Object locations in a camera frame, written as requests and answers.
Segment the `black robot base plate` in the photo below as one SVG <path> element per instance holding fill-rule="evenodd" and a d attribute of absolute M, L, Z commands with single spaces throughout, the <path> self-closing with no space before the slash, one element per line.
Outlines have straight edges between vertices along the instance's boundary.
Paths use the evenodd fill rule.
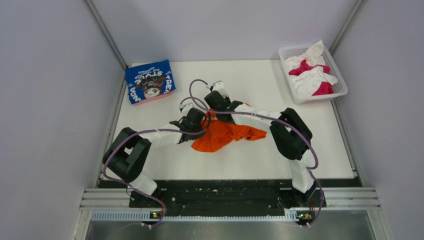
<path fill-rule="evenodd" d="M 301 193 L 288 179 L 157 180 L 152 197 L 129 194 L 130 208 L 153 208 L 151 217 L 265 217 L 283 216 L 289 208 L 317 210 L 327 205 L 315 185 Z"/>

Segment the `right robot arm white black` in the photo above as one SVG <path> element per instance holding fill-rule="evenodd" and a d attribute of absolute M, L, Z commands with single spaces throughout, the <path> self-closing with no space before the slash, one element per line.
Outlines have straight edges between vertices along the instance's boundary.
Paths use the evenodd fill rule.
<path fill-rule="evenodd" d="M 218 120 L 235 126 L 252 127 L 271 134 L 279 153 L 289 160 L 292 175 L 293 200 L 307 206 L 314 198 L 311 170 L 318 167 L 318 156 L 312 149 L 312 132 L 292 108 L 266 111 L 241 101 L 230 101 L 213 90 L 204 97 Z"/>

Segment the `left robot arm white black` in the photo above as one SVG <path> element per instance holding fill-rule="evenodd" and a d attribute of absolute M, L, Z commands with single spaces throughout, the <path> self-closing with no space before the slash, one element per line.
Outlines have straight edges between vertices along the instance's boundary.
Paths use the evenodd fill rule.
<path fill-rule="evenodd" d="M 137 132 L 130 127 L 123 128 L 102 159 L 106 169 L 117 179 L 129 184 L 141 194 L 141 200 L 149 207 L 160 202 L 157 183 L 143 170 L 150 151 L 169 145 L 178 145 L 202 137 L 205 113 L 191 107 L 181 119 L 152 130 Z"/>

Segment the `orange t-shirt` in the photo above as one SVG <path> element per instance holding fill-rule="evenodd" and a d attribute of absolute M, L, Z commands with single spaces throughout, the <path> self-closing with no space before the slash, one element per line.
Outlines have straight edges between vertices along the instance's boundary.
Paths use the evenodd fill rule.
<path fill-rule="evenodd" d="M 205 117 L 202 125 L 206 129 L 205 134 L 191 144 L 192 149 L 198 152 L 213 153 L 233 141 L 256 141 L 267 136 L 266 131 L 254 127 L 222 122 L 217 119 L 215 113 L 208 112 Z"/>

